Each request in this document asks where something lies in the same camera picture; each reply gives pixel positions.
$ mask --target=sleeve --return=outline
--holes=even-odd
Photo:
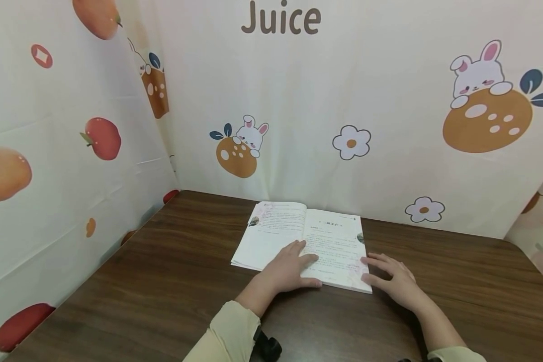
[[[235,301],[227,302],[184,362],[248,362],[259,318]]]
[[[466,347],[447,347],[428,354],[428,359],[439,358],[442,362],[486,362],[482,355]]]

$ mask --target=book page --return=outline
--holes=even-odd
[[[302,277],[318,278],[326,285],[371,293],[362,282],[368,267],[360,262],[366,256],[364,234],[359,216],[308,210],[304,228],[304,254],[317,254],[320,259],[309,266]]]
[[[296,202],[260,202],[246,220],[247,229],[232,264],[262,270],[294,240],[302,240],[306,205]]]

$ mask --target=red apple print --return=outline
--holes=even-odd
[[[177,194],[179,194],[179,190],[173,190],[169,191],[164,197],[163,197],[163,204],[166,204],[171,200],[172,198],[176,197]]]
[[[42,45],[35,44],[31,46],[30,52],[32,54],[32,57],[34,58],[34,61],[36,61],[36,64],[38,64],[39,66],[42,66],[46,69],[53,66],[53,57]]]
[[[87,122],[84,133],[80,134],[87,146],[92,146],[94,154],[101,160],[114,160],[121,148],[121,136],[117,126],[108,119],[92,118]]]
[[[10,317],[0,327],[0,352],[12,352],[54,310],[53,306],[39,303],[31,305]]]

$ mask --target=flower print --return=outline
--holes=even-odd
[[[432,201],[429,197],[422,197],[415,200],[415,203],[406,207],[404,212],[410,215],[410,221],[422,222],[424,220],[430,222],[440,221],[444,205],[440,202]]]
[[[371,138],[368,130],[358,130],[355,126],[347,125],[342,127],[340,135],[334,137],[332,145],[340,151],[340,158],[351,160],[354,156],[362,157],[370,151]]]

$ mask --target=wooden table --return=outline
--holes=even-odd
[[[8,359],[181,361],[255,272],[230,260],[255,202],[184,191]],[[487,361],[543,361],[543,277],[505,241],[362,220],[367,249],[402,260]],[[413,315],[381,293],[279,296],[263,319],[280,361],[420,361]]]

